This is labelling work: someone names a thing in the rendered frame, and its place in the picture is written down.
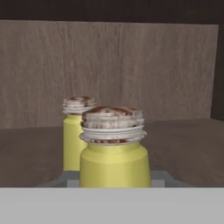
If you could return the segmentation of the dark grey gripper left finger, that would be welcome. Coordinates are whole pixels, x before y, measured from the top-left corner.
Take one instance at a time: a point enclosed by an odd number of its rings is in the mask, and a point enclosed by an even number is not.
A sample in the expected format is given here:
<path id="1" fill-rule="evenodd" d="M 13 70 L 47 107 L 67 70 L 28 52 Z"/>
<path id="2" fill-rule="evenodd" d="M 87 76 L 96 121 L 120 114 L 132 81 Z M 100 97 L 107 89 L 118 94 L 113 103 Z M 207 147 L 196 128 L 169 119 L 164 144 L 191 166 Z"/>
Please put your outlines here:
<path id="1" fill-rule="evenodd" d="M 57 179 L 43 184 L 43 187 L 78 187 L 78 171 L 64 171 Z"/>

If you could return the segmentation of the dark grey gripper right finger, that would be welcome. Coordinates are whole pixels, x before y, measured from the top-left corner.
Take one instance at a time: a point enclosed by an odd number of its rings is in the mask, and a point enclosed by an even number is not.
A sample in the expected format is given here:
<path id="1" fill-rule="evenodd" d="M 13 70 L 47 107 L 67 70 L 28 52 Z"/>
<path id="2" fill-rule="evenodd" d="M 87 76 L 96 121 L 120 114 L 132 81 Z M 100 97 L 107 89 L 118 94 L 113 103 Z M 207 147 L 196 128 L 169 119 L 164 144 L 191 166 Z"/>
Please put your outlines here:
<path id="1" fill-rule="evenodd" d="M 152 187 L 187 187 L 187 184 L 174 179 L 167 171 L 151 171 Z"/>

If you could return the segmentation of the yellow shaker with white cap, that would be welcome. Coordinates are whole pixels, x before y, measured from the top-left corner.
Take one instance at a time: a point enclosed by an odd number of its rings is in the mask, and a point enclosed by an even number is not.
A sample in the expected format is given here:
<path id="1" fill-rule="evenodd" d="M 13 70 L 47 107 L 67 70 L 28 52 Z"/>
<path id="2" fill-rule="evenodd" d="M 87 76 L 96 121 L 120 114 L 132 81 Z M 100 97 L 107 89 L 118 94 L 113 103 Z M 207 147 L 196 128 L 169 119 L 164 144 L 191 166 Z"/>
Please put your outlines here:
<path id="1" fill-rule="evenodd" d="M 80 155 L 87 144 L 80 139 L 82 115 L 96 106 L 96 99 L 89 96 L 72 96 L 63 101 L 63 171 L 78 172 Z"/>
<path id="2" fill-rule="evenodd" d="M 82 117 L 81 187 L 149 187 L 144 114 L 138 108 L 97 107 Z"/>

